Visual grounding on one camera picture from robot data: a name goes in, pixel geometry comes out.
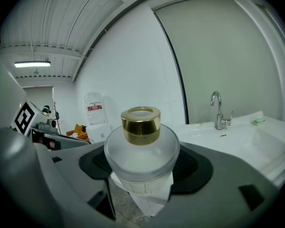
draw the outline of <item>glass jar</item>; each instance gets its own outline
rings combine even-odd
[[[166,183],[180,152],[176,134],[160,122],[154,107],[122,112],[123,125],[104,146],[105,156],[123,186],[131,193],[149,196]]]

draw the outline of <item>fluorescent light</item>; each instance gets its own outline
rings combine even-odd
[[[15,62],[15,67],[48,67],[51,62],[48,61],[28,61],[28,62]]]

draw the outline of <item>white sink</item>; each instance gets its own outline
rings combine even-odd
[[[251,122],[264,118],[259,126]],[[172,126],[182,142],[235,155],[253,166],[277,187],[285,182],[285,123],[263,112],[232,119],[231,126],[216,130],[214,122]]]

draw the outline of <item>floor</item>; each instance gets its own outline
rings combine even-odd
[[[116,213],[116,222],[125,228],[142,228],[151,219],[144,215],[131,196],[109,178],[110,193]]]

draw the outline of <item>soap bar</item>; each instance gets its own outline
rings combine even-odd
[[[255,119],[255,120],[252,122],[252,124],[255,125],[255,126],[258,126],[258,125],[260,125],[260,124],[263,124],[264,122],[265,122],[265,119],[263,119],[263,118],[257,118],[257,119]]]

